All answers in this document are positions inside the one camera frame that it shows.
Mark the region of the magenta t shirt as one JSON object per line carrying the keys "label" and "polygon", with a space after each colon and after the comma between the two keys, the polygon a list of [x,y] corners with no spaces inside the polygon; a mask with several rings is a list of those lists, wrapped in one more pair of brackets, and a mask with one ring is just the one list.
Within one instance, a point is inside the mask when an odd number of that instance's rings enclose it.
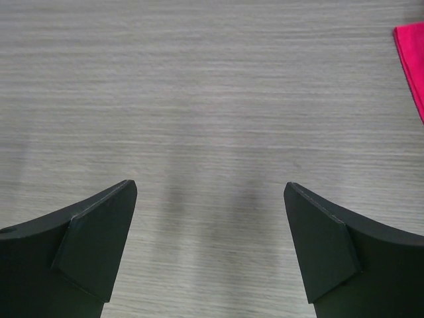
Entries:
{"label": "magenta t shirt", "polygon": [[423,121],[423,21],[396,26],[393,36],[412,98]]}

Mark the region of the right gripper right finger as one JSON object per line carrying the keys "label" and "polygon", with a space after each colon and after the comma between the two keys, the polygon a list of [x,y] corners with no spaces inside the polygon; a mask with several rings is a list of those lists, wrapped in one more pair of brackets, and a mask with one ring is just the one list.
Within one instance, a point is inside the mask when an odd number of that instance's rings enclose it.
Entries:
{"label": "right gripper right finger", "polygon": [[317,317],[422,317],[423,236],[355,213],[294,182],[286,214]]}

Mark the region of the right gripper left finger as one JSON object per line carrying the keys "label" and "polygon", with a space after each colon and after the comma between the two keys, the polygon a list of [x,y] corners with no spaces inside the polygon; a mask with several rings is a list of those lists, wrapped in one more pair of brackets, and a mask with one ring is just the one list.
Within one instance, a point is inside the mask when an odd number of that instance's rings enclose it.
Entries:
{"label": "right gripper left finger", "polygon": [[133,180],[1,229],[2,317],[100,317],[135,209]]}

